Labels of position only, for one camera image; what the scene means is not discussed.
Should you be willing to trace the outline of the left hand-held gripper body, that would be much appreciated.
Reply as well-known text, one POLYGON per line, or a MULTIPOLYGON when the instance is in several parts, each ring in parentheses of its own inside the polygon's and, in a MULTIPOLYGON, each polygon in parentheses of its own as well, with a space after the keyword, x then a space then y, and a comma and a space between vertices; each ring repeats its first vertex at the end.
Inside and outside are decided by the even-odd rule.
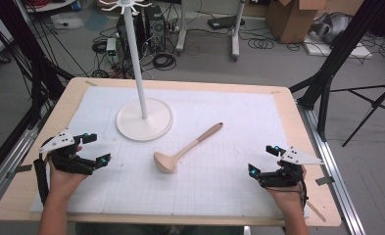
POLYGON ((39 148, 39 153, 47 153, 57 170, 69 173, 91 175, 91 160, 81 158, 76 152, 74 136, 68 128, 60 131, 56 136, 47 139, 39 148))

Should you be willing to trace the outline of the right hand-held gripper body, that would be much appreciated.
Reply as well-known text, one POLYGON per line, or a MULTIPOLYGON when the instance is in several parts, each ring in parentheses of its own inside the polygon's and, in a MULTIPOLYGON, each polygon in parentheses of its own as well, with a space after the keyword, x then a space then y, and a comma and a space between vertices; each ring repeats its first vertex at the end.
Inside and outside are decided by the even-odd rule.
POLYGON ((262 172, 263 180, 258 180, 262 187, 292 187, 304 179, 303 165, 323 165, 324 161, 294 146, 285 150, 278 157, 280 168, 274 172, 262 172))

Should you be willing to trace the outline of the person's right hand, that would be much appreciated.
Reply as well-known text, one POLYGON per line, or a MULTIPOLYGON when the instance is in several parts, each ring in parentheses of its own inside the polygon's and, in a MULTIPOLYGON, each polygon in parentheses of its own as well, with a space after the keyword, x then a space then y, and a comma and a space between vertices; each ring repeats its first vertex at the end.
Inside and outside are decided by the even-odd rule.
POLYGON ((303 188, 299 182, 292 187, 266 188, 283 215, 297 215, 304 217, 304 205, 302 203, 303 188))

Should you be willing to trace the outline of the person's left hand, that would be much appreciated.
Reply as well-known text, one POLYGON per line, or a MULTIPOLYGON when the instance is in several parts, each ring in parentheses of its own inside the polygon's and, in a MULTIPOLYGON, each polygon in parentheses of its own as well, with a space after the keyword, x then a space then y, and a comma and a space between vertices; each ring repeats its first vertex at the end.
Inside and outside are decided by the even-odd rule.
POLYGON ((67 202, 78 185, 87 178, 84 174, 57 170, 52 162, 50 166, 50 189, 47 202, 67 202))

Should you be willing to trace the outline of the white grid mat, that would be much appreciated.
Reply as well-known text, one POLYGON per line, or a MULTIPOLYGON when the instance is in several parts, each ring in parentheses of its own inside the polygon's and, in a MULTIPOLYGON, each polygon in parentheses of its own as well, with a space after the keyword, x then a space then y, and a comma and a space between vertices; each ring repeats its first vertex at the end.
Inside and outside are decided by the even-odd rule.
POLYGON ((76 189, 70 212, 149 215, 280 215, 266 190, 248 174, 248 164, 277 170, 265 147, 287 148, 282 116, 271 94, 149 89, 168 104, 174 122, 167 134, 135 142, 120 134, 119 110, 137 98, 133 88, 87 89, 72 117, 74 135, 95 133, 81 156, 111 154, 76 189), (154 153, 176 154, 218 122, 223 128, 188 151, 174 173, 161 172, 154 153))

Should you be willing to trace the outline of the beige wooden ladle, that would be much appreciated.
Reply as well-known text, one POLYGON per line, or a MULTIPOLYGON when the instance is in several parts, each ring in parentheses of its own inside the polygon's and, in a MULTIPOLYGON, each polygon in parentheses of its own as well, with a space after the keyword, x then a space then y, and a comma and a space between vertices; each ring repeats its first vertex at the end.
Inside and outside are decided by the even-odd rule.
POLYGON ((218 122, 212 127, 210 127, 208 130, 206 130, 203 134, 201 134, 199 137, 197 137, 195 140, 193 140, 191 143, 189 143, 187 146, 182 148, 180 151, 178 151, 176 154, 169 156, 160 152, 154 153, 154 162, 157 166, 157 168, 166 174, 171 174, 176 171, 177 163, 178 161, 191 149, 193 149, 195 146, 197 146, 199 143, 203 142, 204 140, 208 139, 209 137, 213 136, 215 133, 217 133, 219 130, 223 128, 223 123, 218 122))

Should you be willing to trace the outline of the small white device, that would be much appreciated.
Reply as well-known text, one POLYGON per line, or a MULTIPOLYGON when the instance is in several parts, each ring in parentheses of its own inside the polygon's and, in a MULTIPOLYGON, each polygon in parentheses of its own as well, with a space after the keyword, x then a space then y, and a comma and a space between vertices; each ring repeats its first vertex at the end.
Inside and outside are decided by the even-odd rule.
POLYGON ((117 40, 115 38, 107 39, 106 52, 108 55, 109 62, 112 65, 115 65, 119 60, 118 51, 117 51, 117 40))

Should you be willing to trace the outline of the black tripod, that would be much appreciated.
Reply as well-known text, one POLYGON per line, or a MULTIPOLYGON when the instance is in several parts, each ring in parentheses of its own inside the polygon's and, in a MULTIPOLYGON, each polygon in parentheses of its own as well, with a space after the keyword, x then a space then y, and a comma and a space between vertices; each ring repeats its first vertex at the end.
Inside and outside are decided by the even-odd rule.
POLYGON ((351 140, 355 137, 355 135, 360 131, 360 129, 365 125, 365 123, 370 119, 370 117, 378 109, 385 110, 385 105, 384 105, 385 91, 380 96, 378 96, 376 99, 371 99, 371 98, 368 98, 368 97, 360 94, 361 90, 371 90, 371 89, 378 89, 378 88, 384 88, 385 89, 385 84, 333 89, 333 92, 349 92, 349 93, 359 97, 360 99, 365 100, 370 105, 369 111, 366 113, 366 115, 361 120, 359 125, 355 128, 355 130, 350 134, 350 136, 342 144, 343 147, 346 147, 351 142, 351 140))

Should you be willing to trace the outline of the white stand leg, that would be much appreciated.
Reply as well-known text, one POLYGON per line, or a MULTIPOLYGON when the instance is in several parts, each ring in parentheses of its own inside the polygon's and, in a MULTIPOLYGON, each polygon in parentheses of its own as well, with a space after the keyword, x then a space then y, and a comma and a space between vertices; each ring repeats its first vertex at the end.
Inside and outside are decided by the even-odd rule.
POLYGON ((187 33, 186 19, 185 19, 185 15, 186 15, 185 1, 186 0, 180 0, 180 27, 179 27, 178 39, 175 47, 175 51, 178 55, 180 55, 184 49, 185 37, 187 33))
POLYGON ((245 8, 245 0, 239 0, 239 6, 237 10, 237 14, 235 17, 234 28, 232 29, 231 35, 231 55, 234 62, 236 62, 239 58, 239 29, 241 25, 242 16, 245 8))

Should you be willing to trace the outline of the white foam board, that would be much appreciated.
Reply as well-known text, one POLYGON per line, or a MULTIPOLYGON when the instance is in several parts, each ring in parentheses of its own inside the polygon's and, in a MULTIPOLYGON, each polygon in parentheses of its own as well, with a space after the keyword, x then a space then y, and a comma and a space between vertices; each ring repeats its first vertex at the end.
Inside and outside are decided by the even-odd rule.
MULTIPOLYGON (((340 48, 333 47, 326 43, 321 37, 315 33, 309 33, 304 40, 304 47, 308 55, 328 57, 334 51, 337 53, 341 52, 340 48)), ((358 43, 351 51, 350 58, 353 59, 371 59, 372 54, 361 44, 358 43)))

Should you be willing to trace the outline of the black computer tower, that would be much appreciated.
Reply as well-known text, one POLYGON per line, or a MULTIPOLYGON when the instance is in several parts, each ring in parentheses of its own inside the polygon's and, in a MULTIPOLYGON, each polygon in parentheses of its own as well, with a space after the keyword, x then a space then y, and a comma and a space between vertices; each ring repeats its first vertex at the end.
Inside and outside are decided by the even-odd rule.
POLYGON ((144 10, 145 29, 148 43, 152 52, 166 50, 165 17, 159 6, 152 5, 144 10))

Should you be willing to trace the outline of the cardboard box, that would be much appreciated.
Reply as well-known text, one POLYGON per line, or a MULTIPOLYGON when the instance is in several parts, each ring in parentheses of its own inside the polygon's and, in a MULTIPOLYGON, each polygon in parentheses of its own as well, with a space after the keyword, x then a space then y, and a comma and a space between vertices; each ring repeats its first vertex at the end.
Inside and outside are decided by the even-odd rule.
POLYGON ((276 40, 282 43, 301 43, 317 12, 325 6, 326 0, 270 0, 266 25, 276 40))

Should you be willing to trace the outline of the black flat device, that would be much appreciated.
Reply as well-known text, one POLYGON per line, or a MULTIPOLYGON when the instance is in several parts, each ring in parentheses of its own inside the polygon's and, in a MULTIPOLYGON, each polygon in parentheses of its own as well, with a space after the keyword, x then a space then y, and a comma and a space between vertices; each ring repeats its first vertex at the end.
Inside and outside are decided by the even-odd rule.
POLYGON ((208 26, 213 30, 219 30, 224 28, 233 29, 236 27, 237 16, 222 17, 216 19, 209 19, 208 26))

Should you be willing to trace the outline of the aluminium rail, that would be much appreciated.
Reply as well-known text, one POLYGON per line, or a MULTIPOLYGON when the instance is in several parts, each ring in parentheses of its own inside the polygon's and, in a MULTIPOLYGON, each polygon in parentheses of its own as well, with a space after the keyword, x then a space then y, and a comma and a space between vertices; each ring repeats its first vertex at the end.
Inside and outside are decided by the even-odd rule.
POLYGON ((339 217, 350 235, 366 235, 331 149, 328 143, 321 139, 319 132, 316 130, 318 122, 316 114, 314 111, 307 110, 301 105, 297 105, 297 108, 306 130, 312 138, 316 154, 324 161, 324 175, 328 178, 326 185, 330 188, 330 192, 336 200, 339 217))
POLYGON ((6 173, 20 166, 25 156, 38 136, 40 128, 27 127, 23 131, 13 132, 0 149, 0 198, 12 179, 6 178, 6 173))

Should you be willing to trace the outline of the black metal frame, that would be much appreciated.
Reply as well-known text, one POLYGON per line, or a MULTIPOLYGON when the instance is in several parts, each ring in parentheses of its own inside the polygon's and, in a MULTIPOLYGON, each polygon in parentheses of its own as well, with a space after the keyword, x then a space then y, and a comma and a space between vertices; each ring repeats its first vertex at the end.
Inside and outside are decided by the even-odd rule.
POLYGON ((325 126, 332 80, 349 58, 350 51, 361 41, 384 8, 385 0, 363 0, 347 29, 334 45, 340 48, 341 52, 334 51, 314 75, 290 87, 291 93, 307 89, 297 100, 297 103, 307 110, 312 110, 315 102, 320 100, 316 130, 323 141, 326 140, 325 126))
POLYGON ((13 36, 26 62, 14 57, 24 78, 31 81, 31 108, 26 113, 34 127, 42 120, 41 108, 48 101, 58 101, 66 86, 60 80, 73 79, 73 75, 51 62, 39 46, 14 0, 0 0, 0 20, 13 36))

